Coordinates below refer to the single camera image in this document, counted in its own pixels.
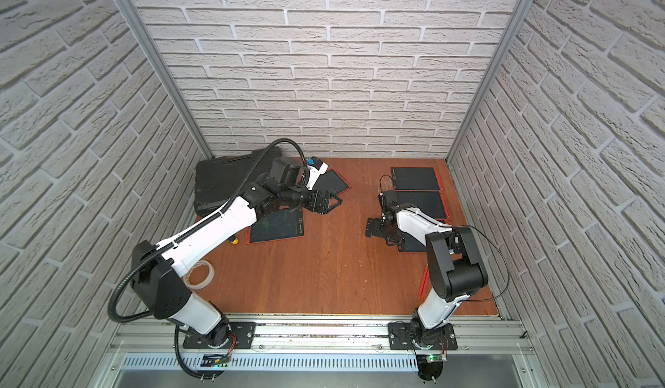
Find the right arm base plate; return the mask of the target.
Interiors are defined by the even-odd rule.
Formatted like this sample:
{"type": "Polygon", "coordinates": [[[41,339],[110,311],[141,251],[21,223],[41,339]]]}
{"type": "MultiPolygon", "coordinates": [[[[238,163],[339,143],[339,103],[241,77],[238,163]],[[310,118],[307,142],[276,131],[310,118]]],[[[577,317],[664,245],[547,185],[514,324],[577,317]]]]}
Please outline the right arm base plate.
{"type": "Polygon", "coordinates": [[[435,329],[414,330],[410,322],[389,322],[388,341],[391,350],[442,351],[458,349],[455,330],[451,323],[435,329]]]}

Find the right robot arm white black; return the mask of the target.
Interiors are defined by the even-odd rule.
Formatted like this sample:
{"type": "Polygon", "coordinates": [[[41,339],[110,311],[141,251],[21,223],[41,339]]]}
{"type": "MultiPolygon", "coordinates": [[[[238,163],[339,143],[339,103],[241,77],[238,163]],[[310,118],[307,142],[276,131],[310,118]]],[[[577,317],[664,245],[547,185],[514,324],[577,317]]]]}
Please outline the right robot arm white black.
{"type": "Polygon", "coordinates": [[[365,235],[402,247],[410,236],[426,249],[432,289],[411,319],[418,344],[431,343],[449,318],[471,296],[488,285],[488,272],[469,226],[439,222],[412,204],[403,204],[394,190],[381,192],[382,215],[370,218],[365,235]]]}

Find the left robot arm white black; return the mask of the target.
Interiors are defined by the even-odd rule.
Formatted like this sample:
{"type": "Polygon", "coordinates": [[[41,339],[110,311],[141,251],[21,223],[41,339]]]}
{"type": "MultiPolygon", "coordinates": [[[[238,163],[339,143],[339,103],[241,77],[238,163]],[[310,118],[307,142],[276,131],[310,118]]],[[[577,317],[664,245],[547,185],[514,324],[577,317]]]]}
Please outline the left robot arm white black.
{"type": "Polygon", "coordinates": [[[192,227],[157,244],[138,244],[129,283],[149,315],[185,326],[211,346],[223,345],[230,331],[228,319],[185,284],[185,275],[223,241],[281,209],[332,211],[334,193],[317,186],[327,170],[327,163],[316,157],[305,164],[275,159],[268,172],[192,227]]]}

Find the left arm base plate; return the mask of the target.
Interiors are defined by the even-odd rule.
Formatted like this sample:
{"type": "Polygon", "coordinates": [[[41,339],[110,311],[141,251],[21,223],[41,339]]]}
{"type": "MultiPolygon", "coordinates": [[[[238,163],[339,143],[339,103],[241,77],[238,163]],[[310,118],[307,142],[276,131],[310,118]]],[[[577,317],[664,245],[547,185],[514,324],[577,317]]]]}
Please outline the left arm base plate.
{"type": "Polygon", "coordinates": [[[210,345],[204,336],[196,333],[185,333],[185,339],[182,347],[184,349],[222,349],[229,350],[232,345],[235,349],[249,349],[251,348],[252,341],[255,336],[256,323],[255,322],[236,322],[231,321],[229,331],[227,332],[227,340],[223,345],[210,345]]]}

